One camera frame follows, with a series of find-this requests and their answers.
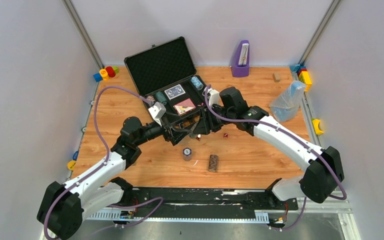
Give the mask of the green blue chip stack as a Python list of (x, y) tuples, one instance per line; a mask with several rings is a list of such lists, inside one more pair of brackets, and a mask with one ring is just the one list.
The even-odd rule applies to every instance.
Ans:
[(155, 94), (155, 97), (156, 97), (156, 100), (160, 103), (162, 103), (163, 105), (167, 105), (168, 103), (168, 100), (167, 98), (165, 97), (165, 94), (161, 91), (157, 92)]

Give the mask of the tan blue chip stack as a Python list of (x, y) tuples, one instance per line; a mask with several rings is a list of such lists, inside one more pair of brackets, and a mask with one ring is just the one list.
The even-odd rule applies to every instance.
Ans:
[(148, 96), (146, 97), (146, 99), (147, 99), (148, 101), (150, 101), (151, 103), (155, 103), (155, 102), (156, 102), (155, 98), (154, 98), (152, 95), (148, 95)]

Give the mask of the light blue chip stack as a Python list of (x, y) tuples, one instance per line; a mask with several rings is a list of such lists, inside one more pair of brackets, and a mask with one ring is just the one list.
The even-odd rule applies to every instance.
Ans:
[(193, 76), (190, 79), (191, 83), (194, 85), (194, 87), (200, 91), (204, 88), (204, 84), (201, 82), (201, 80), (197, 76)]

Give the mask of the black poker case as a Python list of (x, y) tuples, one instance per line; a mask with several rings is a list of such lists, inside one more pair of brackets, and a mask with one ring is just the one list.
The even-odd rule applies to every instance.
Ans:
[[(163, 92), (175, 85), (180, 84), (185, 94), (172, 100), (167, 98), (166, 113), (167, 120), (174, 127), (191, 129), (192, 125), (199, 121), (200, 109), (205, 107), (204, 89), (207, 86), (203, 79), (197, 74), (197, 69), (192, 60), (186, 39), (177, 37), (165, 43), (155, 45), (139, 53), (125, 57), (124, 64), (136, 87), (137, 92), (144, 97), (153, 96)], [(203, 89), (197, 90), (191, 83), (191, 78), (197, 76), (203, 83)], [(174, 104), (190, 98), (196, 108), (191, 112), (178, 115)]]

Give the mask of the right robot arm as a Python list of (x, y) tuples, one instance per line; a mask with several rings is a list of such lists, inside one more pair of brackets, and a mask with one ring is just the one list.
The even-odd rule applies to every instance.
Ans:
[(251, 136), (263, 140), (293, 160), (302, 176), (275, 180), (265, 195), (266, 204), (278, 209), (285, 201), (307, 197), (323, 203), (328, 197), (346, 200), (342, 184), (345, 174), (340, 152), (333, 146), (323, 148), (307, 141), (281, 125), (259, 106), (248, 106), (241, 92), (228, 87), (221, 92), (210, 85), (198, 91), (203, 104), (194, 134), (208, 135), (224, 125), (234, 124)]

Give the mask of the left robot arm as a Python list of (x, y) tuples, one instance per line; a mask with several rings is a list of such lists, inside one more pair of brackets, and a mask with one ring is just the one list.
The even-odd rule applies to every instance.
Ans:
[(116, 203), (129, 206), (132, 185), (117, 174), (136, 162), (142, 153), (139, 146), (160, 136), (176, 145), (191, 132), (191, 126), (173, 125), (166, 118), (146, 124), (135, 116), (127, 118), (101, 160), (71, 180), (47, 186), (36, 216), (45, 238), (67, 240), (99, 210)]

